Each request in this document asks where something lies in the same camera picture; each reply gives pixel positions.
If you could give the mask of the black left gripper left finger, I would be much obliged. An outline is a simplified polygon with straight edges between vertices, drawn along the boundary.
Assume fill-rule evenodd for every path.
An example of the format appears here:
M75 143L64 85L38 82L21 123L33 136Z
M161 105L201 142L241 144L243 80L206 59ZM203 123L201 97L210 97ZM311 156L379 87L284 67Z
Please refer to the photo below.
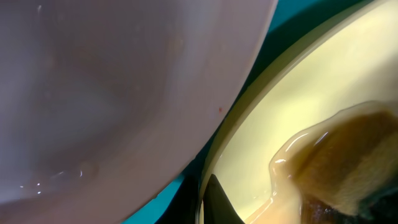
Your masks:
M198 179L188 176L155 224L195 224L197 205Z

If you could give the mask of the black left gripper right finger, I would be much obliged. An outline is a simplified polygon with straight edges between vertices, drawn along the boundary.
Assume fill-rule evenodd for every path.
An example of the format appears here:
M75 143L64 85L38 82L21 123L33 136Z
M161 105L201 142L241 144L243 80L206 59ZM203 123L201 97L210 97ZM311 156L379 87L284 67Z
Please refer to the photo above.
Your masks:
M214 174L209 178L203 203L204 224L244 224Z

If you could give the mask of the yellow-green plate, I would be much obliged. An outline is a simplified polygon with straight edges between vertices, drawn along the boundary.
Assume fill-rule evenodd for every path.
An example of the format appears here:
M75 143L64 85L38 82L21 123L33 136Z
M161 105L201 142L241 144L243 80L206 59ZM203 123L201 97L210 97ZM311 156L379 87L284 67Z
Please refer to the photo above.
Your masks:
M397 103L397 2L360 3L277 57L245 91L206 158L203 196L216 175L244 223L272 194L269 163L294 135L361 103Z

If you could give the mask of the yellow-green sponge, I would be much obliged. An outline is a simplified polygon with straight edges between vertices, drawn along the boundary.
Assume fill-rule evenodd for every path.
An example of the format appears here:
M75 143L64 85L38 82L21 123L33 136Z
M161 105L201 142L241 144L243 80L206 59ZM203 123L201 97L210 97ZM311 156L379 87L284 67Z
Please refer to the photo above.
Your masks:
M291 137L248 223L396 223L397 103L370 101Z

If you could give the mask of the white plate with red stain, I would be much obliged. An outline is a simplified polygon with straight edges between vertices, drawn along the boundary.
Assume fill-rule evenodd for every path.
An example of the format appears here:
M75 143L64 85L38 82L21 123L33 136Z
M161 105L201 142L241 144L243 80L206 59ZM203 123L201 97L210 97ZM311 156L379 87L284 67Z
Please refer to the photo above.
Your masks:
M276 1L2 1L1 222L121 223L220 125Z

